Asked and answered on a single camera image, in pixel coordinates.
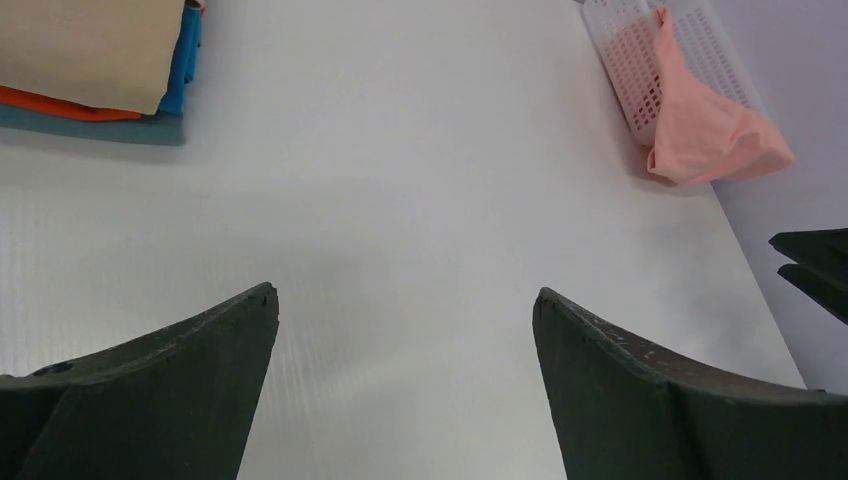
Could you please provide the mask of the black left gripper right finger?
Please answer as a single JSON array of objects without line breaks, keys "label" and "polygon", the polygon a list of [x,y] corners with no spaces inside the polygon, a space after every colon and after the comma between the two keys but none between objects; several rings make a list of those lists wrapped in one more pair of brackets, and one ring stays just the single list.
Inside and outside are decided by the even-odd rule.
[{"label": "black left gripper right finger", "polygon": [[688,358],[544,288],[532,320],[570,479],[843,479],[847,399]]}]

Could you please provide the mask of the beige folded t shirt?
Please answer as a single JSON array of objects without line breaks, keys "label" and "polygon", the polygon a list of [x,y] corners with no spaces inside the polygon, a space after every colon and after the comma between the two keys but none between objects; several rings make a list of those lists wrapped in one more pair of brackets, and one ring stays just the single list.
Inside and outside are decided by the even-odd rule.
[{"label": "beige folded t shirt", "polygon": [[1,84],[153,114],[167,90],[184,1],[4,1]]}]

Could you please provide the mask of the orange folded t shirt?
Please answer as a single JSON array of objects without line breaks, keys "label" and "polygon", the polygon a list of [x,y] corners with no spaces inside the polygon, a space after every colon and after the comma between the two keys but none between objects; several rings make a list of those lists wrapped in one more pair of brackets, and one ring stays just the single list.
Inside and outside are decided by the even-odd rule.
[{"label": "orange folded t shirt", "polygon": [[138,112],[89,107],[4,86],[1,87],[1,104],[86,122],[139,120],[142,118],[142,114]]}]

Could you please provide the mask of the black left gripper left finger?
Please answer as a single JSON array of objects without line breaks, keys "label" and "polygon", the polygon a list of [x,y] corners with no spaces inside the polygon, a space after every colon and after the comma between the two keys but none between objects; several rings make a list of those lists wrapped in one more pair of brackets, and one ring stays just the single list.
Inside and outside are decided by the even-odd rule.
[{"label": "black left gripper left finger", "polygon": [[234,479],[277,336],[262,283],[114,347],[1,378],[5,479]]}]

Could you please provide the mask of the teal folded t shirt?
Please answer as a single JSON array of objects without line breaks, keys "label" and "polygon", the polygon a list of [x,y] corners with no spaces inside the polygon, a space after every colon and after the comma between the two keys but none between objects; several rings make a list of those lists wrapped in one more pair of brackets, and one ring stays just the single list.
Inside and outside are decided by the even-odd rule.
[{"label": "teal folded t shirt", "polygon": [[136,120],[89,122],[2,105],[1,127],[138,145],[181,146],[186,141],[183,117],[163,112],[152,116],[143,115]]}]

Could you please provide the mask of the white plastic basket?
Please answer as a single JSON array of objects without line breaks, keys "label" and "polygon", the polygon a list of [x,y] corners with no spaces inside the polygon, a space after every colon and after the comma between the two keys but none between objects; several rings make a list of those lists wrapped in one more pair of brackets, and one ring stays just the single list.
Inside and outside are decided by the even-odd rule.
[{"label": "white plastic basket", "polygon": [[654,143],[662,100],[656,10],[668,8],[687,69],[716,93],[766,116],[764,104],[709,1],[587,0],[581,14],[636,142]]}]

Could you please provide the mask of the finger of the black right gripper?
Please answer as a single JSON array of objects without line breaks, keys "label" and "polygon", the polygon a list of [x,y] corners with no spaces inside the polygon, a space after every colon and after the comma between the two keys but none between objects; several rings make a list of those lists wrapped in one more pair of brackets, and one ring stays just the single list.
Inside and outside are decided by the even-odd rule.
[{"label": "finger of the black right gripper", "polygon": [[847,288],[837,286],[797,264],[784,265],[777,273],[836,319],[847,324]]},{"label": "finger of the black right gripper", "polygon": [[828,283],[847,289],[847,229],[778,233],[769,244]]}]

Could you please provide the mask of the blue folded t shirt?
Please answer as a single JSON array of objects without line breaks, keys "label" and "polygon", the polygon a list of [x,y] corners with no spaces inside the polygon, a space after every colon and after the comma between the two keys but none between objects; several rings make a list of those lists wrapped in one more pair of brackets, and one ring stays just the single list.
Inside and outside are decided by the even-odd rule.
[{"label": "blue folded t shirt", "polygon": [[203,13],[203,8],[186,6],[183,10],[181,28],[172,55],[167,89],[159,103],[159,112],[173,115],[183,114],[186,87],[194,80]]}]

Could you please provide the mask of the pink t shirt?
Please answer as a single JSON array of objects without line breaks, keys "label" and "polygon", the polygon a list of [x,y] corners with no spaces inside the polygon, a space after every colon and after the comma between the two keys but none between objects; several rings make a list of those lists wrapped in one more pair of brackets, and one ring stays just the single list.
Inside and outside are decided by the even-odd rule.
[{"label": "pink t shirt", "polygon": [[685,65],[667,7],[655,10],[653,42],[662,93],[647,170],[676,184],[748,180],[791,166],[778,126],[714,92]]}]

